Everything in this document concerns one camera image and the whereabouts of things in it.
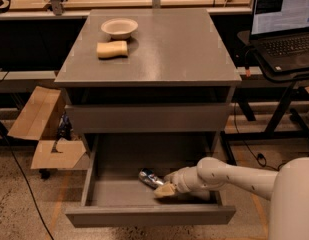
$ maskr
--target cardboard flap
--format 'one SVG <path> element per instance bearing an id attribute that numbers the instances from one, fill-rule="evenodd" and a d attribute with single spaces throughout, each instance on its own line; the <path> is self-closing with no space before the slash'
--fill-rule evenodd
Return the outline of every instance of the cardboard flap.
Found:
<path id="1" fill-rule="evenodd" d="M 86 149 L 82 141 L 59 141 L 52 153 L 55 141 L 39 141 L 32 161 L 31 169 L 72 169 L 85 154 Z"/>
<path id="2" fill-rule="evenodd" d="M 61 91 L 36 87 L 8 135 L 26 140 L 56 137 L 65 103 Z"/>

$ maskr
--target floor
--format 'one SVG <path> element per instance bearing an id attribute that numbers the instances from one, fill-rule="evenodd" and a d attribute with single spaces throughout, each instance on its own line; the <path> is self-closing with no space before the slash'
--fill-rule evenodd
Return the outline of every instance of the floor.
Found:
<path id="1" fill-rule="evenodd" d="M 239 113 L 230 116 L 227 132 L 237 130 L 262 130 L 269 120 L 267 113 L 257 114 L 256 122 L 247 122 Z M 3 119 L 6 125 L 11 120 Z M 295 128 L 288 116 L 284 117 L 279 129 Z M 235 158 L 240 166 L 259 168 L 251 152 L 262 153 L 268 165 L 277 168 L 293 158 L 309 155 L 306 139 L 248 141 L 232 143 Z M 52 170 L 48 180 L 40 178 L 30 165 L 34 147 L 0 147 L 0 240 L 51 239 L 39 218 L 26 182 L 12 156 L 14 152 L 32 188 L 38 208 L 54 239 L 81 240 L 265 240 L 268 233 L 269 201 L 227 185 L 221 190 L 222 201 L 234 205 L 236 213 L 228 225 L 207 226 L 159 226 L 159 227 L 106 227 L 74 228 L 64 212 L 69 207 L 79 207 L 85 180 L 84 171 Z M 214 154 L 224 159 L 221 145 Z"/>

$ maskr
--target bowl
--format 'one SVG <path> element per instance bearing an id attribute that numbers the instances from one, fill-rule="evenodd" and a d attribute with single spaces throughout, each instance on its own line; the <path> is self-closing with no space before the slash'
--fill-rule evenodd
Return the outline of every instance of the bowl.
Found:
<path id="1" fill-rule="evenodd" d="M 104 22 L 101 29 L 109 34 L 114 40 L 123 40 L 131 36 L 132 32 L 138 27 L 136 21 L 131 19 L 111 19 Z"/>

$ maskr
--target closed drawer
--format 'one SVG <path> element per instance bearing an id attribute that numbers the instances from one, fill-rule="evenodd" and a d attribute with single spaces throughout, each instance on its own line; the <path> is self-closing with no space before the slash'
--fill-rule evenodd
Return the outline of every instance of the closed drawer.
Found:
<path id="1" fill-rule="evenodd" d="M 68 105 L 78 133 L 224 130 L 228 104 Z"/>
<path id="2" fill-rule="evenodd" d="M 202 133 L 98 135 L 81 207 L 66 215 L 76 227 L 227 224 L 235 208 L 223 206 L 218 192 L 208 201 L 190 195 L 156 199 L 138 180 L 144 167 L 163 176 L 208 153 Z"/>

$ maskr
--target gray tabletop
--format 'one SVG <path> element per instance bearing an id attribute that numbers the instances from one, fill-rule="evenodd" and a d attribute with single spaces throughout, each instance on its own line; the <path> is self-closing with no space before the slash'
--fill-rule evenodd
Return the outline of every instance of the gray tabletop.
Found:
<path id="1" fill-rule="evenodd" d="M 102 60 L 105 21 L 130 18 L 138 29 L 128 57 Z M 206 9 L 93 10 L 55 83 L 60 87 L 236 85 L 241 78 Z"/>

